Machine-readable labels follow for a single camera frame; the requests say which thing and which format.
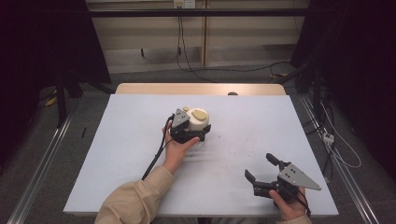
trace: white cylinder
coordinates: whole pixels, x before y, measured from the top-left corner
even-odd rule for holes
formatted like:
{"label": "white cylinder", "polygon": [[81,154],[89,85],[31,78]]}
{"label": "white cylinder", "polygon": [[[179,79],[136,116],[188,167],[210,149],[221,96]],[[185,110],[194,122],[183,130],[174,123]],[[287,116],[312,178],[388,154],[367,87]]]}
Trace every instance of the white cylinder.
{"label": "white cylinder", "polygon": [[193,108],[186,112],[190,118],[190,131],[201,131],[209,124],[209,114],[202,108]]}

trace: black curtain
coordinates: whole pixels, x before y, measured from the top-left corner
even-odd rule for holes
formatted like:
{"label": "black curtain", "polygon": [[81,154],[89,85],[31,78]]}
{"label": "black curtain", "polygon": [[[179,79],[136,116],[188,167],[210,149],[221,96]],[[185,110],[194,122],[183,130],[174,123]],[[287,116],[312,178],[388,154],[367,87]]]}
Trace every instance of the black curtain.
{"label": "black curtain", "polygon": [[3,164],[23,138],[40,90],[55,86],[59,73],[76,82],[110,78],[84,0],[1,0],[0,21]]}
{"label": "black curtain", "polygon": [[[336,102],[354,131],[396,179],[396,5],[392,1],[349,0],[340,5],[332,47],[319,65]],[[326,21],[306,21],[293,55],[301,64]]]}

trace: cable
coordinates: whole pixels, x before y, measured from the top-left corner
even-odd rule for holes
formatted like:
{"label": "cable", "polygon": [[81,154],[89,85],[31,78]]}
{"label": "cable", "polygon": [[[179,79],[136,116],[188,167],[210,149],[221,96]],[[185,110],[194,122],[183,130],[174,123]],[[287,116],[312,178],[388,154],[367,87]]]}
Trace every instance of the cable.
{"label": "cable", "polygon": [[303,201],[301,201],[301,199],[299,199],[297,195],[294,195],[294,194],[291,193],[288,189],[283,188],[283,186],[279,186],[279,188],[280,188],[282,191],[284,191],[284,192],[286,192],[287,194],[289,194],[289,196],[291,196],[293,199],[295,199],[298,203],[300,203],[300,204],[306,209],[306,215],[307,215],[308,217],[311,217],[311,209],[309,209],[308,200],[306,199],[306,197],[305,197],[305,195],[304,195],[303,193],[301,193],[301,192],[298,190],[298,192],[300,192],[301,195],[303,195],[303,198],[304,198],[304,200],[305,200],[305,203],[304,203]]}
{"label": "cable", "polygon": [[[190,68],[190,70],[182,68],[180,65],[180,62],[178,60],[178,55],[180,53],[180,38],[182,40],[183,43],[183,51],[184,51],[184,56],[186,58],[186,62],[188,67]],[[208,78],[204,78],[204,77],[200,77],[198,74],[196,74],[196,72],[198,71],[226,71],[226,72],[254,72],[254,71],[260,71],[266,68],[270,68],[270,72],[271,72],[271,78],[268,81],[268,83],[270,83],[270,81],[273,78],[273,71],[272,71],[272,67],[274,65],[280,64],[280,63],[290,63],[290,62],[277,62],[277,63],[272,63],[270,65],[266,65],[264,67],[260,67],[260,68],[253,68],[253,69],[246,69],[246,70],[238,70],[238,69],[223,69],[223,68],[201,68],[201,69],[192,69],[191,65],[190,65],[190,61],[189,58],[187,56],[187,51],[186,51],[186,44],[185,44],[185,40],[184,40],[184,27],[183,27],[183,19],[181,17],[178,17],[178,41],[177,41],[177,66],[179,67],[180,70],[184,71],[184,72],[193,72],[194,75],[200,79],[206,80],[206,81],[210,81],[210,82],[214,82],[217,83],[214,80],[208,79]]]}
{"label": "cable", "polygon": [[322,118],[320,119],[320,124],[318,125],[318,127],[308,133],[305,133],[305,135],[309,135],[311,133],[315,133],[316,131],[321,130],[321,128],[323,127],[324,123],[326,122],[326,118]]}
{"label": "cable", "polygon": [[345,9],[344,9],[344,13],[343,13],[343,15],[342,15],[342,17],[341,17],[340,26],[339,26],[339,29],[338,29],[337,35],[335,36],[334,41],[338,41],[338,37],[340,36],[341,30],[343,29],[344,20],[345,20],[346,15],[347,15],[347,9],[348,9],[348,7],[349,7],[349,2],[350,2],[350,0],[347,0],[347,2],[346,2],[346,7],[345,7]]}
{"label": "cable", "polygon": [[146,172],[143,174],[142,180],[146,179],[146,177],[149,175],[149,172],[151,171],[152,167],[155,165],[155,162],[157,162],[157,160],[160,158],[161,153],[163,153],[163,150],[165,149],[166,145],[168,145],[171,141],[169,140],[165,146],[163,145],[163,143],[165,142],[165,136],[166,136],[166,132],[167,132],[167,128],[168,128],[168,123],[170,120],[172,120],[175,117],[175,114],[172,114],[171,117],[168,118],[168,120],[165,123],[165,127],[163,128],[163,140],[161,141],[161,145],[160,148],[158,149],[157,154],[155,155],[154,159],[152,160],[151,164],[149,165],[148,169],[146,170]]}
{"label": "cable", "polygon": [[[180,66],[180,63],[178,61],[178,54],[179,54],[179,49],[180,49],[180,36],[182,38],[183,41],[183,49],[184,49],[184,56],[186,58],[187,61],[187,65],[189,66],[190,70],[185,70],[184,68],[182,68]],[[187,57],[187,52],[186,52],[186,43],[184,42],[184,28],[183,28],[183,19],[181,17],[178,17],[178,41],[177,41],[177,65],[178,67],[185,72],[193,72],[194,75],[200,79],[209,81],[209,82],[213,82],[213,83],[217,83],[216,81],[213,81],[211,79],[205,78],[205,77],[200,77],[198,74],[196,74],[196,72],[191,68],[190,62],[189,62],[189,58]]]}
{"label": "cable", "polygon": [[[330,118],[329,118],[329,114],[327,113],[327,111],[326,111],[326,109],[325,109],[323,103],[320,102],[320,104],[321,104],[321,106],[322,106],[323,109],[324,109],[324,113],[326,114],[326,117],[327,117],[328,119],[330,119]],[[347,145],[347,146],[352,150],[352,152],[356,155],[356,157],[357,157],[358,160],[359,160],[359,165],[351,165],[351,164],[347,163],[347,162],[344,161],[340,156],[338,156],[338,155],[332,150],[331,147],[329,147],[329,149],[330,149],[330,151],[333,153],[334,157],[337,158],[339,161],[341,161],[344,165],[349,166],[349,167],[351,167],[351,168],[359,168],[359,167],[361,167],[361,158],[359,157],[358,153],[356,153],[355,149],[353,149],[353,147],[341,136],[341,134],[340,134],[339,132],[337,132],[337,130],[334,128],[334,126],[332,125],[332,123],[331,123],[330,121],[329,121],[329,123],[330,123],[330,125],[332,126],[332,128],[334,129],[334,132],[346,143],[346,145]]]}
{"label": "cable", "polygon": [[[329,118],[329,122],[332,123],[332,125],[334,125],[334,113],[332,112],[332,107],[331,107],[331,104],[330,104],[330,102],[331,102],[331,96],[332,96],[332,95],[331,95],[331,93],[329,92],[328,89],[326,89],[326,90],[320,90],[320,92],[322,92],[322,91],[326,91],[326,92],[325,92],[325,96],[324,96],[324,97],[320,97],[320,100],[321,100],[321,102],[323,102],[323,103],[325,104],[324,110],[327,110],[327,108],[330,109],[330,112],[331,112],[332,115],[331,115],[331,118]],[[312,87],[310,88],[309,92],[310,92],[311,94],[314,94],[313,91],[312,91]],[[334,135],[334,130],[333,130],[333,128],[332,128],[332,130],[330,131],[330,133],[331,133],[332,135]],[[324,142],[324,141],[321,141],[321,143],[323,144],[324,149],[325,149],[325,151],[326,151],[326,153],[327,153],[327,158],[326,158],[326,161],[325,161],[325,163],[324,163],[324,165],[323,165],[323,168],[321,169],[321,172],[322,172],[323,176],[325,176],[327,166],[328,166],[328,164],[330,163],[330,166],[331,166],[331,173],[330,173],[329,179],[331,180],[331,179],[332,179],[332,175],[333,175],[333,165],[332,165],[332,162],[331,162],[331,158],[332,158],[332,152],[334,151],[334,148],[335,148],[335,139],[334,139],[334,141],[332,142],[332,150],[330,150],[330,152],[329,152],[328,150],[326,150],[325,142]]]}
{"label": "cable", "polygon": [[[295,9],[295,0],[293,0],[293,9]],[[300,36],[300,30],[298,29],[296,17],[294,16],[293,18],[294,18],[294,25],[296,26],[297,35]]]}
{"label": "cable", "polygon": [[310,122],[312,122],[314,120],[315,120],[315,118],[313,118],[313,119],[311,119],[309,121],[306,121],[306,122],[302,123],[301,126],[305,127],[306,125],[308,125]]}

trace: white table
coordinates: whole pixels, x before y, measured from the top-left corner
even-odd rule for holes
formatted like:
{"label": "white table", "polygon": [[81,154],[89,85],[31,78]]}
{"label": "white table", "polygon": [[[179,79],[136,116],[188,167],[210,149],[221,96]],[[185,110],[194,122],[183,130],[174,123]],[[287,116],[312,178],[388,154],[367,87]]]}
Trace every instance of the white table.
{"label": "white table", "polygon": [[338,215],[286,95],[112,95],[64,211],[95,215],[112,190],[141,178],[161,143],[166,119],[184,105],[205,109],[212,130],[201,147],[189,151],[158,217],[278,216],[273,201],[254,196],[244,177],[248,169],[258,181],[276,180],[278,167],[266,153],[292,161],[320,184],[321,191],[306,191],[313,216]]}

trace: beige sleeve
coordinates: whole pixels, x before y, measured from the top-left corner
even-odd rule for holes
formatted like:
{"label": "beige sleeve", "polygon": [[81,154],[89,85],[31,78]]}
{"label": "beige sleeve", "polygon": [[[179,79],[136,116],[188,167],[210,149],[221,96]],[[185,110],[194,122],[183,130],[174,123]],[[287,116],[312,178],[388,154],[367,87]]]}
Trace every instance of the beige sleeve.
{"label": "beige sleeve", "polygon": [[95,223],[150,223],[172,183],[173,176],[166,168],[155,167],[144,181],[115,189],[103,202]]}
{"label": "beige sleeve", "polygon": [[304,215],[302,217],[297,217],[289,221],[280,221],[277,222],[276,224],[312,224],[312,222],[307,215]]}

